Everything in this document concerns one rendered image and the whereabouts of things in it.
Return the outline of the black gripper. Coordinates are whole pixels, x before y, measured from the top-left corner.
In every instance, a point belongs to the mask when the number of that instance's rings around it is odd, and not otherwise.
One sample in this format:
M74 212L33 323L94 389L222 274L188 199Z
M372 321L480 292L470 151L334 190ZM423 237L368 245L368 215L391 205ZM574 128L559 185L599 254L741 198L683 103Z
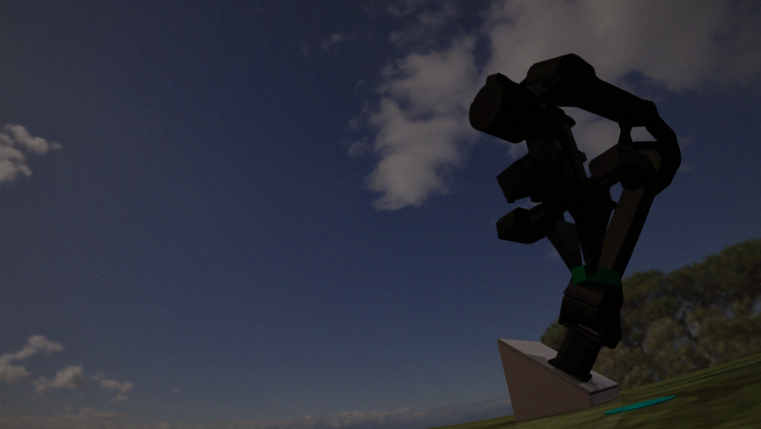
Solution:
M582 266L582 251L587 269L596 273L608 222L618 207L610 196L610 187L621 182L624 189L635 192L658 175L646 155L617 143L590 160L592 176L587 178L583 165L587 157L575 141L566 136L550 139L569 161L575 181L561 184L558 179L538 192L541 204L530 209L517 207L505 214L496 223L498 238L529 244L547 237L570 272ZM565 211L575 224L565 221Z

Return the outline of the dark green rectangular post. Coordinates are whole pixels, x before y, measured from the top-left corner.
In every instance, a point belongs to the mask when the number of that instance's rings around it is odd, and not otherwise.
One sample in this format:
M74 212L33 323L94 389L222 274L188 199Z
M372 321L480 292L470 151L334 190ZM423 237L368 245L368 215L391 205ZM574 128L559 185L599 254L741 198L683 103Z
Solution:
M622 287L620 273L613 270L605 270L598 267L596 273L590 273L587 265L584 264L572 269L571 272L574 285L604 290Z

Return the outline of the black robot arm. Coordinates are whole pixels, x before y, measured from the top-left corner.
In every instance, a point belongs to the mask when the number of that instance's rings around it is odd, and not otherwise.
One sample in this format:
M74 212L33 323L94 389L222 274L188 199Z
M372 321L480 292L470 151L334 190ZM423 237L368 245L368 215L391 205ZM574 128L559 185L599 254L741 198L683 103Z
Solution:
M560 179L573 183L567 158L550 137L571 137L575 121L558 107L578 107L617 122L618 143L646 155L657 179L635 192L623 189L602 245L599 268L624 275L649 213L652 201L667 188L681 163L676 134L658 115L654 102L596 77L595 69L576 54L533 63L519 84L501 73L487 76L486 84L470 104L471 127L517 144L525 140L528 153L498 176L508 203L530 197ZM635 141L632 127L644 127L657 141ZM559 175L559 176L558 176ZM615 349L621 340L622 287L598 289L574 285L571 278L560 308L559 324L568 328L550 365L588 382L601 346ZM578 326L597 331L598 335Z

